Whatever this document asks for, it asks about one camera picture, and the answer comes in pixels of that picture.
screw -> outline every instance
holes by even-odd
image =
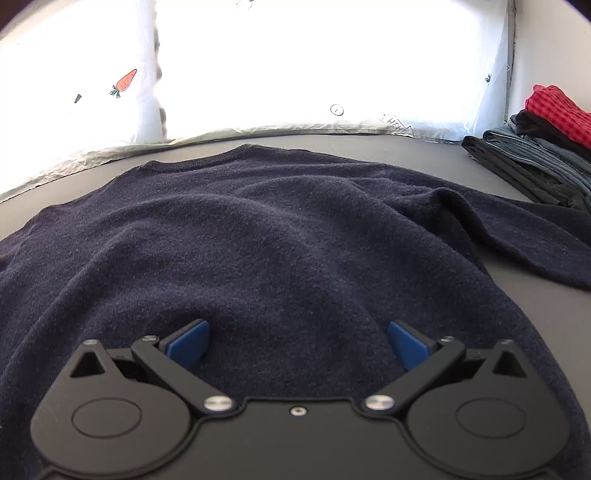
[[[293,407],[290,410],[290,413],[294,416],[294,417],[303,417],[304,415],[306,415],[308,413],[308,409],[305,407]]]
[[[370,410],[389,410],[394,406],[394,399],[387,395],[372,395],[365,399],[365,406]]]
[[[211,411],[227,411],[230,410],[234,405],[234,402],[230,397],[225,395],[214,395],[208,397],[203,402],[203,406]]]

dark navy sweater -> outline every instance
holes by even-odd
[[[475,243],[591,289],[583,212],[303,150],[152,161],[45,208],[0,242],[0,478],[40,471],[28,424],[82,340],[125,347],[198,317],[213,336],[196,373],[236,398],[371,394],[404,372],[392,320],[474,348],[513,338],[570,418],[557,469],[591,478],[569,383]]]

red gingham fabric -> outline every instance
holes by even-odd
[[[591,113],[581,110],[556,85],[534,85],[525,110],[545,118],[573,142],[591,149]]]

white wall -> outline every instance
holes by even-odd
[[[515,0],[515,60],[509,115],[534,84],[556,85],[591,112],[591,23],[566,0]]]

carrot print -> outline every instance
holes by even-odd
[[[117,85],[113,85],[113,89],[111,90],[111,95],[116,95],[117,98],[120,98],[121,95],[119,92],[123,92],[126,90],[131,81],[134,79],[135,74],[137,73],[138,69],[133,69],[129,72],[125,77],[123,77],[120,81],[117,82]]]

